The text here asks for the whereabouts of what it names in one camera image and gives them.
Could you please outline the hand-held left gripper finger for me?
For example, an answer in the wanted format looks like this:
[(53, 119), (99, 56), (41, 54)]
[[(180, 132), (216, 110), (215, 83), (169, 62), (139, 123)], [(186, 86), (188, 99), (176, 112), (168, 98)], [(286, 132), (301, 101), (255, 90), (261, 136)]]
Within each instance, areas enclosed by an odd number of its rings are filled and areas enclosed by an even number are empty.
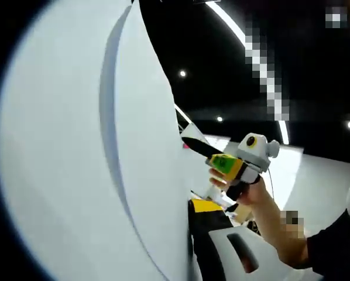
[(193, 252), (203, 280), (321, 280), (308, 269), (293, 269), (249, 228), (233, 226), (212, 201), (188, 202)]

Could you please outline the person's right hand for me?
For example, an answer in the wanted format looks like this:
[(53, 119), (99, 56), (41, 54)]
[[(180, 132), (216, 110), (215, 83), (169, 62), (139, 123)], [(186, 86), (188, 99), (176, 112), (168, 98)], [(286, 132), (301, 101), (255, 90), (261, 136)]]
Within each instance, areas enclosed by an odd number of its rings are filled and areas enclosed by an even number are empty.
[[(216, 187), (228, 193), (230, 190), (236, 189), (235, 182), (226, 181), (225, 176), (219, 171), (210, 168), (209, 173), (211, 175), (210, 182)], [(251, 206), (258, 205), (265, 199), (271, 198), (270, 194), (266, 190), (265, 181), (261, 175), (258, 180), (253, 184), (243, 183), (243, 187), (240, 188), (239, 197), (236, 199), (238, 204)]]

